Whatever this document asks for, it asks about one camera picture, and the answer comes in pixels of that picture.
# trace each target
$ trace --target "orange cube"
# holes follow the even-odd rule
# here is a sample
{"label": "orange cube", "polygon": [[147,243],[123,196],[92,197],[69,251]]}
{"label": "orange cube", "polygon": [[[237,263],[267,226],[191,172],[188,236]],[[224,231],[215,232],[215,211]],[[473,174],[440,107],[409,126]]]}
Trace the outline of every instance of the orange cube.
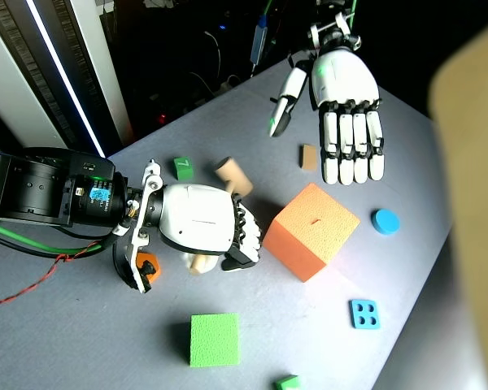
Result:
{"label": "orange cube", "polygon": [[311,183],[275,217],[263,247],[306,282],[331,261],[358,224],[354,214]]}

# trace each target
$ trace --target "wooden cylinder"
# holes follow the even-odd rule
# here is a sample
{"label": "wooden cylinder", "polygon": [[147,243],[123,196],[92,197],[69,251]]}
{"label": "wooden cylinder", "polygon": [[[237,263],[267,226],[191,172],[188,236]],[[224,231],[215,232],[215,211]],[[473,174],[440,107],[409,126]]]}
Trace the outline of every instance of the wooden cylinder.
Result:
{"label": "wooden cylinder", "polygon": [[253,190],[253,184],[246,174],[231,157],[227,157],[217,165],[215,173],[226,183],[226,189],[245,197]]}

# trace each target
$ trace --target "light green block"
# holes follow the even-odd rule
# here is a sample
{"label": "light green block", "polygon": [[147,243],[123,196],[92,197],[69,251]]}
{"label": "light green block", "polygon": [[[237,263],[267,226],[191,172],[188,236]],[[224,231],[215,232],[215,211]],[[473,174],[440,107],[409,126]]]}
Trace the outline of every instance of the light green block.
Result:
{"label": "light green block", "polygon": [[190,367],[234,366],[239,362],[238,314],[192,315]]}
{"label": "light green block", "polygon": [[194,177],[194,166],[189,158],[174,158],[173,165],[176,166],[176,176],[178,180],[189,180]]}
{"label": "light green block", "polygon": [[302,390],[300,379],[296,375],[288,376],[277,382],[278,390]]}

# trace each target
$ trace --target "blue square block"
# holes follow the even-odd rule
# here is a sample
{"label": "blue square block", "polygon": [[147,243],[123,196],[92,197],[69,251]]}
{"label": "blue square block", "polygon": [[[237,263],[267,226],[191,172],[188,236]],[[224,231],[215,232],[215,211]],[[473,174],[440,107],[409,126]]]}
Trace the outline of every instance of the blue square block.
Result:
{"label": "blue square block", "polygon": [[380,319],[377,316],[375,301],[353,299],[351,301],[352,324],[356,329],[379,329]]}

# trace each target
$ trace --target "gray table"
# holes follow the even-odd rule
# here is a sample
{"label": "gray table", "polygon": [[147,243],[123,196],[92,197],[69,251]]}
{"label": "gray table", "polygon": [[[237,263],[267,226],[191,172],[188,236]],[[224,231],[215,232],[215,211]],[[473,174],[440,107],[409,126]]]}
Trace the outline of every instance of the gray table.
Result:
{"label": "gray table", "polygon": [[[234,156],[255,184],[246,199],[267,225],[306,184],[354,212],[361,224],[334,261],[306,284],[265,249],[254,268],[189,275],[174,249],[152,236],[163,268],[145,296],[117,277],[109,253],[59,267],[35,292],[0,306],[0,389],[270,389],[300,375],[304,388],[370,389],[383,367],[447,237],[440,152],[432,123],[381,91],[386,136],[383,181],[325,184],[298,167],[302,143],[319,145],[307,88],[286,133],[267,136],[276,96],[289,71],[280,63],[112,157],[133,186],[149,158],[174,183],[170,160],[189,156],[194,181],[221,186],[211,165]],[[384,237],[369,215],[387,207],[401,218]],[[54,245],[77,245],[47,227],[15,229]],[[36,280],[50,260],[0,247],[0,297]],[[348,301],[373,299],[381,329],[355,330]],[[240,366],[192,369],[186,363],[192,314],[240,314]]]}

